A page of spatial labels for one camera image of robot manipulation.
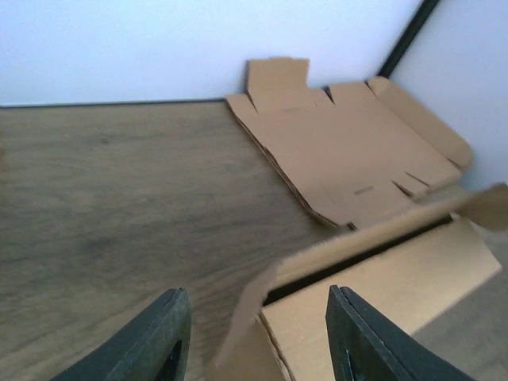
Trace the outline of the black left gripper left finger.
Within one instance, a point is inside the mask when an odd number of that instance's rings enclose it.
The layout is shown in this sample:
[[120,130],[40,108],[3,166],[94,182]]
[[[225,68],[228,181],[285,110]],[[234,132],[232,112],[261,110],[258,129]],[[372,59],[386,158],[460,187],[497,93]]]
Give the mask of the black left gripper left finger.
[[183,380],[191,338],[187,292],[169,289],[54,380]]

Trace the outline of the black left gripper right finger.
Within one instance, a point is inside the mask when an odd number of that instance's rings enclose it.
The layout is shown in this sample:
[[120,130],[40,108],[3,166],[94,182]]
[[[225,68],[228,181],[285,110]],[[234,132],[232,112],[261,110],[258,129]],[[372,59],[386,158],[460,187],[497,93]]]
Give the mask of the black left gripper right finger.
[[336,380],[470,380],[348,287],[331,286],[326,309]]

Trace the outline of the cardboard box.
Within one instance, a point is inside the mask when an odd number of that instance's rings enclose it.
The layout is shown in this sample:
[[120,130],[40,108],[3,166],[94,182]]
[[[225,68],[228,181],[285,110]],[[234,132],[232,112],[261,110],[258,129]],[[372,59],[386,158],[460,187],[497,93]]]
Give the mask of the cardboard box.
[[459,194],[287,257],[244,289],[209,380],[330,380],[329,288],[413,333],[500,271],[477,228],[507,227],[507,187]]

